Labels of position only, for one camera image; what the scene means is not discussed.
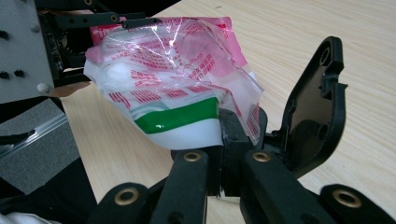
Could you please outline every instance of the green stripe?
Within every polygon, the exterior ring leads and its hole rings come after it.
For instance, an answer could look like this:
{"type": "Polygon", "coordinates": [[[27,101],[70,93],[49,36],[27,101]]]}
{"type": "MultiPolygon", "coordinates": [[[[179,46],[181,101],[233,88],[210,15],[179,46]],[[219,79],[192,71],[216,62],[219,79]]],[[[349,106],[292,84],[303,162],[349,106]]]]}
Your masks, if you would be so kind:
{"type": "Polygon", "coordinates": [[[153,111],[135,120],[145,133],[162,133],[203,119],[218,119],[218,99],[212,97],[192,105],[153,111]]]}

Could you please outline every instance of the mounting hole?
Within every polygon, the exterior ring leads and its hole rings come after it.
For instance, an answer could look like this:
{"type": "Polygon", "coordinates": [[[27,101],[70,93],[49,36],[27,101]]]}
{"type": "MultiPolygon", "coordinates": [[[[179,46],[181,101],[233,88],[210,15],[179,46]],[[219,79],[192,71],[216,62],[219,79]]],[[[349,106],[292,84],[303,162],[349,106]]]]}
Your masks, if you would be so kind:
{"type": "Polygon", "coordinates": [[[0,72],[0,78],[2,79],[9,79],[9,73],[5,71],[0,72]]]}
{"type": "Polygon", "coordinates": [[[198,161],[201,159],[201,155],[196,152],[189,152],[184,154],[184,160],[186,161],[198,161]]]}
{"type": "Polygon", "coordinates": [[[336,189],[335,191],[332,192],[332,196],[337,202],[347,207],[350,208],[361,207],[361,200],[359,199],[359,197],[344,189],[336,189]]]}
{"type": "Polygon", "coordinates": [[[320,57],[320,65],[327,66],[329,62],[330,62],[330,48],[326,48],[320,57]]]}
{"type": "Polygon", "coordinates": [[[173,212],[168,216],[168,223],[170,224],[181,224],[183,223],[183,220],[183,215],[178,212],[173,212]]]}
{"type": "Polygon", "coordinates": [[[301,220],[305,224],[319,224],[319,219],[312,214],[304,213],[301,215],[301,220]]]}
{"type": "Polygon", "coordinates": [[[139,198],[139,191],[136,188],[127,188],[120,190],[116,197],[114,198],[114,202],[118,205],[124,206],[131,203],[134,203],[139,198]]]}
{"type": "Polygon", "coordinates": [[[112,21],[117,21],[117,16],[116,16],[116,15],[112,15],[112,16],[110,17],[110,19],[111,19],[112,21]]]}
{"type": "Polygon", "coordinates": [[[269,161],[271,158],[263,152],[255,152],[253,154],[253,159],[256,161],[269,161]]]}
{"type": "Polygon", "coordinates": [[[0,30],[0,38],[9,39],[9,35],[6,31],[0,30]]]}
{"type": "Polygon", "coordinates": [[[14,75],[16,77],[24,77],[24,72],[21,69],[17,69],[15,70],[14,75]]]}
{"type": "Polygon", "coordinates": [[[327,131],[329,131],[329,127],[325,124],[321,125],[318,130],[318,138],[319,140],[324,140],[326,138],[327,131]]]}

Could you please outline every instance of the wooden table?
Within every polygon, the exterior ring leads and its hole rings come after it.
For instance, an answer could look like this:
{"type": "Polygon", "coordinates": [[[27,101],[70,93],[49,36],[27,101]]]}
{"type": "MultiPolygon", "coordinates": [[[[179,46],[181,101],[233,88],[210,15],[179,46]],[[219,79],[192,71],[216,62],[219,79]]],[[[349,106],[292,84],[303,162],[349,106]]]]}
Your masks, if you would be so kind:
{"type": "MultiPolygon", "coordinates": [[[[392,1],[182,0],[161,17],[222,17],[265,88],[261,107],[277,130],[289,94],[320,42],[343,41],[347,120],[335,153],[300,178],[314,192],[340,183],[396,218],[396,3],[392,1]]],[[[169,151],[152,144],[94,85],[63,104],[97,201],[123,182],[152,186],[168,175],[169,151]]],[[[242,223],[238,200],[210,198],[208,223],[242,223]]]]}

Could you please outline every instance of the gray panel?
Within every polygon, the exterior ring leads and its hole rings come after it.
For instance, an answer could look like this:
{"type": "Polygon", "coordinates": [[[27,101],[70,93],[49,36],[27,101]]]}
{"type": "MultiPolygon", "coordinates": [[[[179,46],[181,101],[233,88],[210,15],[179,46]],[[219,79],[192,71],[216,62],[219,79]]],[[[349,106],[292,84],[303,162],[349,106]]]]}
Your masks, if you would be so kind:
{"type": "Polygon", "coordinates": [[[3,104],[45,94],[37,86],[51,91],[53,80],[35,1],[1,1],[0,31],[7,34],[0,38],[0,72],[8,73],[8,78],[0,78],[3,104]],[[22,70],[24,77],[15,76],[16,70],[22,70]]]}

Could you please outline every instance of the plastic bag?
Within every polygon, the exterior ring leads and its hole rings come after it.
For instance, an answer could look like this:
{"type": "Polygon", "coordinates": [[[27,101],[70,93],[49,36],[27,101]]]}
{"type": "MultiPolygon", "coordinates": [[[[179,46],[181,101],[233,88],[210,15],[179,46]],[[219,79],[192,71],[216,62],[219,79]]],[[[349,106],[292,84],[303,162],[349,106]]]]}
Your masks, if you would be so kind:
{"type": "Polygon", "coordinates": [[[154,143],[169,149],[222,145],[219,108],[232,110],[253,144],[260,85],[230,18],[162,18],[123,30],[93,27],[84,74],[154,143]]]}

